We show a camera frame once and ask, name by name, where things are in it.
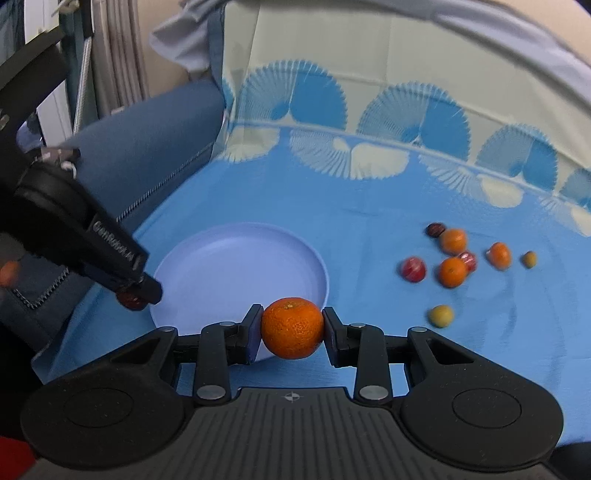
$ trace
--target plastic plate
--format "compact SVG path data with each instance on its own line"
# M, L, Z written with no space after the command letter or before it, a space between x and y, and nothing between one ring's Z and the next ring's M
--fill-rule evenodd
M320 255L289 231L264 223L233 223L193 235L158 266L163 298L151 305L156 327L192 335L211 323L240 322L253 303L285 297L326 306L329 276ZM272 356L261 343L257 360Z

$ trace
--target orange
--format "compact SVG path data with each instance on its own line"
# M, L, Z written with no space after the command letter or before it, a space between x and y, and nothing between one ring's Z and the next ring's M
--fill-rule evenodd
M448 255L461 254L468 245L466 232L460 228L450 228L439 236L441 250Z
M458 257L446 258L439 266L439 281L447 288L459 287L467 275L468 268Z
M486 257L493 267L499 270L507 270L511 266L511 250L503 242L492 244Z
M322 312L305 299L274 301L262 314L261 336L269 351L280 358L306 358L324 338Z
M18 262L10 260L0 268L0 287L12 287L17 281L21 266Z

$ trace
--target red object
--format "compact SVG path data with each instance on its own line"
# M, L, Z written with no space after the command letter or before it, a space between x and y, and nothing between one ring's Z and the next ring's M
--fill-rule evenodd
M460 258L466 264L468 268L468 273L474 272L474 270L476 270L476 267L478 267L478 259L476 258L476 255L474 255L472 252L469 252L468 250L462 252L457 257Z
M427 267L419 257L409 257L402 263L400 273L405 280L418 283L427 275Z
M17 480L35 464L25 442L0 437L0 480Z
M120 291L116 293L115 296L121 305L134 312L139 312L148 305L147 301L140 300L138 297L132 293L129 293L128 291Z

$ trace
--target black robotic gripper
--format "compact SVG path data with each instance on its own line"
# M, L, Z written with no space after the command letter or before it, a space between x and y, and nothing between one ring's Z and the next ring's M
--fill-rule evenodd
M229 365L251 364L262 307L200 335L159 328L37 391L21 424L40 457L29 479L557 478L547 466L563 427L535 383L423 327L406 337L342 325L324 309L345 388L242 388ZM195 363L192 397L177 394ZM389 364L409 393L392 395Z

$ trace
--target green fruit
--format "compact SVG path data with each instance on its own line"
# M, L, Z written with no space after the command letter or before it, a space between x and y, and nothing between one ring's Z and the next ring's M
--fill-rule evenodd
M521 261L527 268L534 268L538 263L538 255L535 252L527 252L521 257Z
M448 327L453 317L453 310L448 305L438 305L429 312L429 321L438 328Z

